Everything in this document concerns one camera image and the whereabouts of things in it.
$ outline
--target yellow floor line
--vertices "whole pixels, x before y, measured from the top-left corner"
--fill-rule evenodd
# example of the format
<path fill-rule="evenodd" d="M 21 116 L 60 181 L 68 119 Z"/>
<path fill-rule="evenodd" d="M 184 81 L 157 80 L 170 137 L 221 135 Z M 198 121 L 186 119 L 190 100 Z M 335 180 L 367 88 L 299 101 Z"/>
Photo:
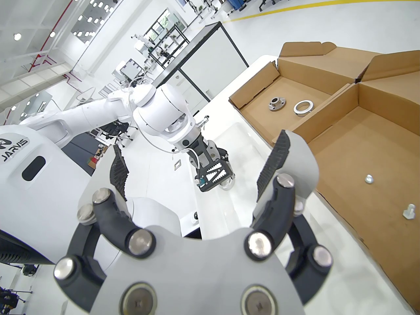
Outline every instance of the yellow floor line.
<path fill-rule="evenodd" d="M 307 5 L 287 7 L 287 8 L 284 8 L 284 9 L 276 9 L 276 10 L 271 10 L 271 11 L 268 11 L 268 12 L 262 12 L 262 13 L 253 14 L 253 15 L 247 15 L 245 17 L 226 20 L 223 23 L 231 23 L 233 21 L 256 18 L 256 17 L 260 17 L 262 15 L 269 15 L 269 14 L 280 13 L 280 12 L 294 11 L 296 9 L 310 9 L 310 8 L 313 8 L 313 7 L 343 5 L 343 4 L 346 4 L 346 3 L 387 2 L 387 1 L 420 1 L 420 0 L 333 0 L 333 1 L 324 1 L 324 2 L 309 3 Z"/>

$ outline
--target cable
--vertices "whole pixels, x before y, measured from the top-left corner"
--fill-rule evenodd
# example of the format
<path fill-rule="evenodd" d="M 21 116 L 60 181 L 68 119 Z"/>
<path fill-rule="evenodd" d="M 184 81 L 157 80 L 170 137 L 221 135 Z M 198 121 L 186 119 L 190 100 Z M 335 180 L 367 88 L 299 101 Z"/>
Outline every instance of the cable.
<path fill-rule="evenodd" d="M 197 160 L 197 169 L 200 169 L 200 161 L 198 160 L 198 155 L 197 155 L 197 153 L 193 149 L 191 149 L 191 148 L 185 148 L 185 149 L 177 150 L 177 151 L 164 150 L 164 149 L 161 149 L 161 148 L 157 147 L 151 141 L 149 141 L 140 129 L 138 131 L 141 133 L 141 135 L 144 137 L 144 139 L 149 142 L 149 144 L 151 144 L 156 149 L 159 149 L 160 151 L 163 151 L 164 153 L 177 154 L 177 153 L 185 153 L 186 152 L 185 150 L 190 150 L 194 154 L 195 159 Z"/>

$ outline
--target screw head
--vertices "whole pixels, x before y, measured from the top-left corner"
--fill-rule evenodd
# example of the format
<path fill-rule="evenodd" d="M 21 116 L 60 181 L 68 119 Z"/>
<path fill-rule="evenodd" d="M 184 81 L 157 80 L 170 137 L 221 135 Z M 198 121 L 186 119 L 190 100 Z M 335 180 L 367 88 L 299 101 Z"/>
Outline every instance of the screw head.
<path fill-rule="evenodd" d="M 152 234 L 143 228 L 135 231 L 129 240 L 129 250 L 135 256 L 144 255 L 153 243 Z"/>
<path fill-rule="evenodd" d="M 365 178 L 365 182 L 368 184 L 372 184 L 374 182 L 374 179 L 370 174 L 368 174 Z"/>
<path fill-rule="evenodd" d="M 291 188 L 294 186 L 294 179 L 287 173 L 280 173 L 277 176 L 277 181 L 282 187 Z"/>
<path fill-rule="evenodd" d="M 74 261 L 71 258 L 62 258 L 54 267 L 54 277 L 58 280 L 67 279 L 75 268 Z"/>
<path fill-rule="evenodd" d="M 272 251 L 271 241 L 261 232 L 251 233 L 248 237 L 250 252 L 258 258 L 266 258 Z"/>
<path fill-rule="evenodd" d="M 84 204 L 77 211 L 77 219 L 79 221 L 86 221 L 89 220 L 93 216 L 93 214 L 93 205 L 90 203 Z"/>
<path fill-rule="evenodd" d="M 146 283 L 132 285 L 121 302 L 123 315 L 150 315 L 156 310 L 155 291 Z"/>
<path fill-rule="evenodd" d="M 276 301 L 265 287 L 253 285 L 243 293 L 241 310 L 243 315 L 274 315 Z"/>
<path fill-rule="evenodd" d="M 312 254 L 315 262 L 321 267 L 331 267 L 333 264 L 333 257 L 327 248 L 319 245 L 314 249 Z"/>
<path fill-rule="evenodd" d="M 111 190 L 107 189 L 106 187 L 102 187 L 99 190 L 96 190 L 92 196 L 92 202 L 94 204 L 100 204 L 105 202 L 109 196 L 111 195 Z"/>

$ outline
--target white workbench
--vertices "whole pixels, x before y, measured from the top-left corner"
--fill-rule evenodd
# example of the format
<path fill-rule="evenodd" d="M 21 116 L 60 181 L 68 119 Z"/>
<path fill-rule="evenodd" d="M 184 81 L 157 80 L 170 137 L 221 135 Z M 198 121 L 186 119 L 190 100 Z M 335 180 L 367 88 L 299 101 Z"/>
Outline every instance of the white workbench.
<path fill-rule="evenodd" d="M 228 151 L 236 174 L 236 183 L 227 192 L 215 188 L 201 193 L 192 184 L 203 239 L 221 237 L 251 223 L 257 198 L 256 181 L 271 150 L 231 106 L 228 98 L 273 60 L 276 57 L 260 57 L 195 116 L 196 121 L 210 116 L 203 135 Z M 193 174 L 195 170 L 191 169 L 191 177 Z M 334 258 L 326 283 L 305 307 L 307 315 L 413 314 L 380 267 L 316 195 L 309 197 L 304 215 L 318 242 L 326 246 Z M 276 254 L 283 264 L 291 250 L 288 238 L 277 249 Z"/>

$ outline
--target open cardboard box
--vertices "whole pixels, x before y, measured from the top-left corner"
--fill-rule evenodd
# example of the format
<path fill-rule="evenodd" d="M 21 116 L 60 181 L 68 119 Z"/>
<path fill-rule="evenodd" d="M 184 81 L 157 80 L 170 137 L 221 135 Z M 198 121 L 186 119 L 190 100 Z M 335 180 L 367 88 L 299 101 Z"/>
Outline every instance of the open cardboard box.
<path fill-rule="evenodd" d="M 290 128 L 309 144 L 317 190 L 354 229 L 410 305 L 420 312 L 420 51 L 374 57 Z M 374 183 L 365 183 L 371 174 Z M 417 216 L 402 212 L 413 203 Z"/>
<path fill-rule="evenodd" d="M 293 112 L 299 101 L 309 99 L 317 108 L 343 86 L 359 80 L 378 53 L 337 47 L 326 42 L 285 43 L 277 61 L 268 63 L 230 96 L 229 101 L 267 141 L 274 145 L 282 129 L 290 129 L 302 117 Z M 284 97 L 285 106 L 268 109 L 273 97 Z"/>

